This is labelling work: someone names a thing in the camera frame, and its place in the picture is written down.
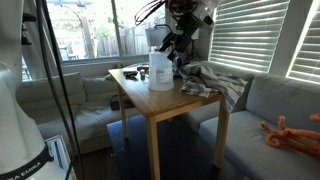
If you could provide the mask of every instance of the orange octopus toy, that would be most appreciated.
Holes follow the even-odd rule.
[[[312,121],[320,122],[320,113],[310,116]],[[266,143],[274,148],[280,148],[281,143],[301,152],[320,157],[320,133],[309,130],[287,128],[285,117],[279,116],[278,130],[271,131],[266,122],[261,122],[262,128],[268,132]]]

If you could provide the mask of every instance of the crumpled towel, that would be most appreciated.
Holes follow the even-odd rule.
[[[180,92],[189,95],[208,97],[211,92],[223,95],[223,105],[227,112],[231,112],[242,95],[246,81],[231,74],[213,72],[212,69],[192,62],[180,68],[184,84]]]

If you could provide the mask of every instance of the window blinds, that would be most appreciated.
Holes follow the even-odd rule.
[[[225,1],[217,8],[209,61],[268,72],[289,0]]]
[[[288,77],[320,83],[320,5],[310,23]]]

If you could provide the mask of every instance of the table leg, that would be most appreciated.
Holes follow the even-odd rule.
[[[157,123],[152,118],[147,118],[146,125],[151,179],[160,180]]]
[[[220,100],[218,127],[217,127],[217,139],[216,147],[214,150],[213,164],[221,169],[224,160],[224,149],[226,144],[227,130],[229,123],[229,113],[225,110]]]
[[[118,96],[119,96],[119,106],[121,111],[123,137],[127,139],[129,137],[128,128],[127,128],[127,117],[126,117],[126,112],[125,112],[125,107],[123,102],[123,90],[119,84],[118,84]]]

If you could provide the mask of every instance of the wooden table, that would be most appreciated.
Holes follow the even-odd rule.
[[[171,119],[174,116],[217,102],[223,97],[219,93],[211,93],[208,98],[182,94],[180,93],[180,88],[183,84],[181,78],[174,79],[175,87],[171,90],[153,91],[148,89],[147,77],[142,80],[138,74],[135,79],[126,79],[123,75],[124,70],[126,69],[109,70],[118,84],[123,136],[128,138],[126,114],[123,103],[123,94],[125,93],[146,118],[151,177],[152,179],[160,180],[157,122]],[[222,167],[224,159],[228,121],[229,114],[223,108],[220,101],[217,140],[213,159],[213,164],[219,169]]]

